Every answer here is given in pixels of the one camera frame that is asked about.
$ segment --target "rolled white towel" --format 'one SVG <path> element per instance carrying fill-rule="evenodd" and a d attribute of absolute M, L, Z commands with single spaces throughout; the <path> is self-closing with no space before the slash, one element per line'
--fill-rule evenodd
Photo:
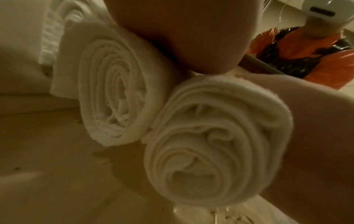
<path fill-rule="evenodd" d="M 291 132 L 291 112 L 270 91 L 241 78 L 196 76 L 153 122 L 146 174 L 174 202 L 238 203 L 270 184 Z"/>
<path fill-rule="evenodd" d="M 64 31 L 84 19 L 113 22 L 103 0 L 50 0 L 44 13 L 39 64 L 53 66 Z"/>
<path fill-rule="evenodd" d="M 91 138 L 121 145 L 148 131 L 182 78 L 148 41 L 116 25 L 82 22 L 62 38 L 51 93 L 80 100 Z"/>

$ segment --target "white device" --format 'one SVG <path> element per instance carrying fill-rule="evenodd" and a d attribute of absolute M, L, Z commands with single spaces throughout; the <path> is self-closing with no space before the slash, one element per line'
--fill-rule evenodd
<path fill-rule="evenodd" d="M 305 0 L 302 12 L 332 24 L 342 24 L 354 17 L 354 0 Z"/>

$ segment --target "cloth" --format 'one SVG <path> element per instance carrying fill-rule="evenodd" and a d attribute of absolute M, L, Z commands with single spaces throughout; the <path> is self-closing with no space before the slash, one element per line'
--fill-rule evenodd
<path fill-rule="evenodd" d="M 113 21 L 102 0 L 51 0 L 49 2 L 43 20 L 39 64 L 44 66 L 55 64 L 60 40 L 65 30 L 84 18 Z"/>
<path fill-rule="evenodd" d="M 242 78 L 196 76 L 153 122 L 145 171 L 171 201 L 230 205 L 270 184 L 291 132 L 291 112 L 270 91 Z"/>
<path fill-rule="evenodd" d="M 182 73 L 137 35 L 82 22 L 62 38 L 51 94 L 79 99 L 91 138 L 104 146 L 122 145 L 148 131 Z"/>
<path fill-rule="evenodd" d="M 248 50 L 249 54 L 258 56 L 266 46 L 273 43 L 277 29 L 271 29 L 259 34 Z M 295 30 L 277 42 L 280 57 L 284 59 L 298 59 L 314 55 L 319 48 L 332 47 L 342 33 L 323 38 L 309 39 L 305 37 L 303 29 Z M 354 50 L 347 50 L 324 56 L 321 62 L 307 75 L 304 80 L 325 85 L 334 89 L 340 89 L 354 79 Z"/>

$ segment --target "towel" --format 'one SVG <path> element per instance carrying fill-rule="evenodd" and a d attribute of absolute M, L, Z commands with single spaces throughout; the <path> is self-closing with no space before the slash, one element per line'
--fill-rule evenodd
<path fill-rule="evenodd" d="M 145 171 L 173 202 L 238 203 L 270 184 L 291 132 L 291 112 L 270 91 L 242 78 L 196 76 L 152 123 Z"/>
<path fill-rule="evenodd" d="M 44 13 L 39 64 L 53 66 L 65 30 L 84 19 L 113 23 L 102 0 L 51 0 Z"/>
<path fill-rule="evenodd" d="M 146 134 L 183 77 L 148 41 L 117 25 L 84 21 L 62 38 L 50 93 L 79 99 L 91 138 L 122 145 Z"/>

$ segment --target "black slot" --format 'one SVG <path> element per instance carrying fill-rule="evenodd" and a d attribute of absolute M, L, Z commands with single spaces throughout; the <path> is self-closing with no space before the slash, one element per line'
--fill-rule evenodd
<path fill-rule="evenodd" d="M 312 6 L 310 8 L 310 11 L 315 12 L 315 13 L 319 13 L 319 14 L 322 14 L 322 15 L 326 15 L 326 16 L 329 16 L 329 17 L 333 17 L 336 14 L 335 12 L 324 10 L 324 9 L 321 9 L 321 8 L 317 8 L 315 6 Z"/>

